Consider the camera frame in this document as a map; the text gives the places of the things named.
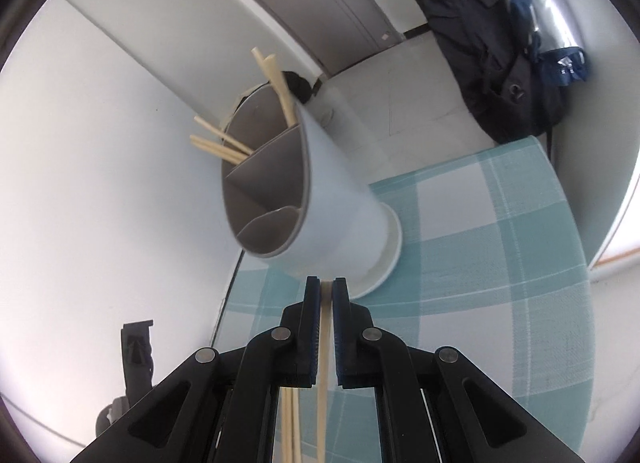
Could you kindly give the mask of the silver blue folded umbrella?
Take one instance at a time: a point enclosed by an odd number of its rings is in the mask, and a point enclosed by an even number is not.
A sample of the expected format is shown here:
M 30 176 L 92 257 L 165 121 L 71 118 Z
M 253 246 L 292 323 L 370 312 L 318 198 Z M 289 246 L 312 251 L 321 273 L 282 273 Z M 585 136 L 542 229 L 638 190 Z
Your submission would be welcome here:
M 565 0 L 506 0 L 506 7 L 518 44 L 545 84 L 588 79 L 582 35 Z

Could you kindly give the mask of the black backpack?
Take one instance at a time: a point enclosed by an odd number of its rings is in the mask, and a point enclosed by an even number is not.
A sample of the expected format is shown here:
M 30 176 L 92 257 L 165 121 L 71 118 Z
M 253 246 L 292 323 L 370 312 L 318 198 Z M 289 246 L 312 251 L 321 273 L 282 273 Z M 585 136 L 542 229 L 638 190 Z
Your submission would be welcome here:
M 427 23 L 482 131 L 498 144 L 548 136 L 564 115 L 518 45 L 506 0 L 421 0 Z

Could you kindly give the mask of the black jacket pile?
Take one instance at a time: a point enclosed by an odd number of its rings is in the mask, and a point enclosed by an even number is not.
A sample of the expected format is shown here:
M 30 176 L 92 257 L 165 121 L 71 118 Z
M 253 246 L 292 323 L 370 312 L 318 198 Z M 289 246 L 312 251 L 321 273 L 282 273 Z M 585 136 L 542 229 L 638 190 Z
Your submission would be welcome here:
M 290 93 L 292 93 L 300 104 L 309 103 L 317 96 L 322 87 L 322 80 L 320 78 L 314 82 L 314 85 L 311 85 L 306 78 L 303 78 L 303 76 L 293 71 L 284 71 L 283 76 L 288 90 L 290 90 Z

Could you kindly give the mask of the teal checkered placemat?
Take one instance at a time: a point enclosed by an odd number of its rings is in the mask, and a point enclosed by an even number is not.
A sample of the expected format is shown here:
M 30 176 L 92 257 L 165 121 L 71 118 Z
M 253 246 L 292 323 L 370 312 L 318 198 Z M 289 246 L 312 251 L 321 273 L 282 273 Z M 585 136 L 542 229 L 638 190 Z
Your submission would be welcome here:
M 576 224 L 534 138 L 372 186 L 398 215 L 399 261 L 362 298 L 412 347 L 459 349 L 572 449 L 594 372 L 592 302 Z

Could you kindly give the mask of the white grey utensil holder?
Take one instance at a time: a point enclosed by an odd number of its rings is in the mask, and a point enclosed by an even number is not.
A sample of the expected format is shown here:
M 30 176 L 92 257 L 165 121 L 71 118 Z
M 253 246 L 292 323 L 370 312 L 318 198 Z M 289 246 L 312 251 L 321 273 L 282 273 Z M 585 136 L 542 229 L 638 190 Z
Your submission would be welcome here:
M 229 134 L 253 152 L 221 168 L 224 209 L 242 249 L 294 278 L 343 278 L 352 298 L 380 287 L 396 267 L 400 219 L 352 170 L 298 104 L 288 126 L 277 93 L 260 85 L 234 111 Z

